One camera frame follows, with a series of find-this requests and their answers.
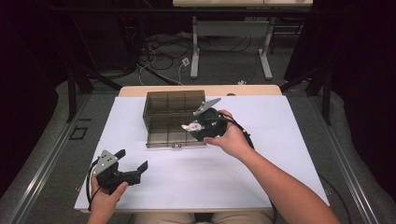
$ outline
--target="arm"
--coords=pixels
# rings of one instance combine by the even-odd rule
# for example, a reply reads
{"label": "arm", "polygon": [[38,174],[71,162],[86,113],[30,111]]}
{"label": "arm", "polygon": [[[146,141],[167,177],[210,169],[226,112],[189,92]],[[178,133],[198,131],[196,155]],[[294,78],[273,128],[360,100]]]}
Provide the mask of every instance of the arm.
{"label": "arm", "polygon": [[107,224],[116,209],[116,204],[122,194],[128,188],[128,183],[123,182],[119,187],[109,195],[105,189],[99,189],[99,183],[96,176],[91,176],[91,214],[88,224]]}
{"label": "arm", "polygon": [[[231,117],[227,111],[220,113]],[[231,122],[222,137],[207,137],[204,141],[221,147],[244,163],[289,223],[340,223],[314,191],[251,148],[242,132]]]}

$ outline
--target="brown translucent box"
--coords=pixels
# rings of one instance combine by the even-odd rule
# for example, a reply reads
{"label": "brown translucent box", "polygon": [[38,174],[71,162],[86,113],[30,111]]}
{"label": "brown translucent box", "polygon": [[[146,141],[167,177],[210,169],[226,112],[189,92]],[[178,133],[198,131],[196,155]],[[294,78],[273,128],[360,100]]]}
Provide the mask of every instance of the brown translucent box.
{"label": "brown translucent box", "polygon": [[147,147],[202,146],[181,125],[195,120],[192,112],[205,101],[204,91],[150,91],[143,120],[148,130]]}

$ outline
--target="human hand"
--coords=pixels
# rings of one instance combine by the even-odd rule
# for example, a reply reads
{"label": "human hand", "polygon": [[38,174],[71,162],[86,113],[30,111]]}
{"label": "human hand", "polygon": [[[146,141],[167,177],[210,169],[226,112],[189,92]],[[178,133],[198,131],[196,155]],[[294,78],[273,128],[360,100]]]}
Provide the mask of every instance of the human hand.
{"label": "human hand", "polygon": [[[233,115],[227,110],[219,110],[220,114],[225,115],[227,119],[233,119]],[[241,160],[249,151],[254,151],[248,144],[247,139],[242,131],[231,122],[227,122],[227,131],[222,137],[206,137],[204,142],[221,147],[227,154]]]}
{"label": "human hand", "polygon": [[107,223],[113,216],[116,204],[122,194],[128,188],[128,183],[123,182],[117,189],[110,195],[108,190],[99,187],[98,180],[95,175],[91,176],[91,215],[88,223]]}

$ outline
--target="person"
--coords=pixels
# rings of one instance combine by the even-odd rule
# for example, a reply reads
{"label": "person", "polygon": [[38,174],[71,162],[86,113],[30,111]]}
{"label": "person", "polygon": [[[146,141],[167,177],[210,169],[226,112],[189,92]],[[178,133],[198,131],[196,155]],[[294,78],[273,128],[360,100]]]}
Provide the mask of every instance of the person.
{"label": "person", "polygon": [[[219,112],[229,119],[233,119],[230,112],[226,110]],[[276,206],[277,211],[289,223],[340,223],[334,212],[314,191],[254,150],[236,125],[228,122],[227,131],[222,137],[206,137],[204,141],[210,145],[221,147],[224,152],[244,163]],[[94,183],[95,178],[92,181],[92,190],[93,188],[98,189],[97,182]],[[125,190],[126,187],[122,184],[110,196],[106,196],[102,192],[98,195],[99,197],[95,196],[92,200],[90,220],[102,220],[102,222],[92,223],[107,223],[117,200]],[[271,218],[272,214],[261,211],[224,212],[215,213],[211,222],[216,224],[266,224],[272,223]],[[195,223],[193,214],[187,213],[142,213],[135,214],[134,220],[136,224]]]}

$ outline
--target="desk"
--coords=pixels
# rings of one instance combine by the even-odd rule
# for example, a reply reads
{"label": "desk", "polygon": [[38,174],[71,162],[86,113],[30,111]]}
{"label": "desk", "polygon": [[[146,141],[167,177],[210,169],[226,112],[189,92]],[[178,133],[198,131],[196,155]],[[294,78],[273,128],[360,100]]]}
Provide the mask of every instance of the desk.
{"label": "desk", "polygon": [[[142,118],[146,99],[142,96],[147,91],[169,90],[204,90],[206,100],[220,96],[221,101],[214,107],[232,111],[235,119],[251,134],[257,151],[297,177],[329,204],[289,103],[280,95],[277,86],[147,86],[121,89],[92,159],[97,158],[103,149],[115,153],[125,148],[126,156],[120,160],[120,171],[135,170],[148,161],[141,184],[127,189],[117,204],[117,212],[272,208],[251,172],[219,147],[146,148],[148,133]],[[236,96],[225,96],[228,93]],[[83,190],[78,195],[75,209],[87,212],[87,207]]]}
{"label": "desk", "polygon": [[[313,0],[174,0],[174,7],[310,7]],[[198,21],[192,17],[191,78],[198,78],[198,36],[256,36],[264,37],[259,55],[265,79],[272,79],[267,52],[273,35],[275,18],[268,21]]]}

